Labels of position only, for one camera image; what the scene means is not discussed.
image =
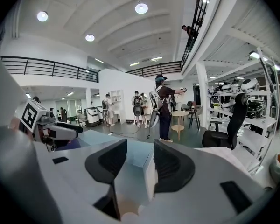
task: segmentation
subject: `black railing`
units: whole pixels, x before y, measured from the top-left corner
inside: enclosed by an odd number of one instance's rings
[[[203,18],[206,14],[206,7],[207,7],[208,3],[209,3],[209,0],[197,0],[196,1],[196,8],[195,8],[194,18],[193,18],[193,22],[192,22],[192,26],[191,26],[191,32],[189,32],[189,38],[188,38],[188,42],[186,45],[186,49],[182,56],[182,61],[181,61],[182,67],[185,65],[185,63],[189,57],[189,54],[196,42],[196,39],[199,34],[199,29],[202,26]]]
[[[11,74],[44,75],[87,80],[98,83],[98,73],[81,67],[21,56],[1,56]]]
[[[127,73],[139,77],[150,77],[150,76],[156,76],[158,74],[168,74],[168,73],[175,73],[181,71],[182,71],[181,62],[168,62],[168,63],[160,63],[157,65],[151,65],[148,67],[139,68],[135,70],[130,70]]]

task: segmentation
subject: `grey floor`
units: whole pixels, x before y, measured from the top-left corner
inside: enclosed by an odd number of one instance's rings
[[[177,124],[177,117],[173,117],[171,120],[171,125]],[[190,129],[189,127],[189,119],[185,117],[184,124],[185,129],[181,131],[180,140],[178,140],[177,131],[173,131],[171,128],[169,130],[169,138],[173,139],[174,143],[182,144],[188,147],[202,147],[201,145],[201,135],[197,130],[196,121],[194,120],[193,125]],[[133,123],[131,124],[120,124],[117,122],[115,126],[107,127],[106,124],[101,124],[95,127],[84,127],[84,130],[94,130],[101,133],[109,134],[113,132],[112,135],[117,137],[124,137],[127,139],[138,140],[143,142],[152,143],[154,139],[158,139],[159,136],[159,126],[156,125],[154,128],[144,128],[144,125],[141,125],[141,128],[138,128]]]

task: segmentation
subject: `round wooden table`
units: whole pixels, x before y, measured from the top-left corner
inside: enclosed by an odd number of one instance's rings
[[[178,117],[178,125],[172,125],[171,128],[174,131],[178,132],[178,141],[179,141],[181,130],[183,130],[185,128],[184,126],[180,125],[179,119],[181,119],[182,116],[189,115],[189,112],[188,111],[173,111],[171,114],[172,114],[172,116]]]

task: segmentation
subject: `jeans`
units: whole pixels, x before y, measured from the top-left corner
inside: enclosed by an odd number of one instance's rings
[[[168,133],[171,123],[170,113],[160,113],[160,139],[168,140]]]

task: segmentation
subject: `cap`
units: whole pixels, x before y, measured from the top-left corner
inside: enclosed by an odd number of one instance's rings
[[[163,75],[157,75],[156,77],[155,77],[155,79],[157,79],[157,78],[164,78],[164,80],[167,80],[167,77],[164,77]]]

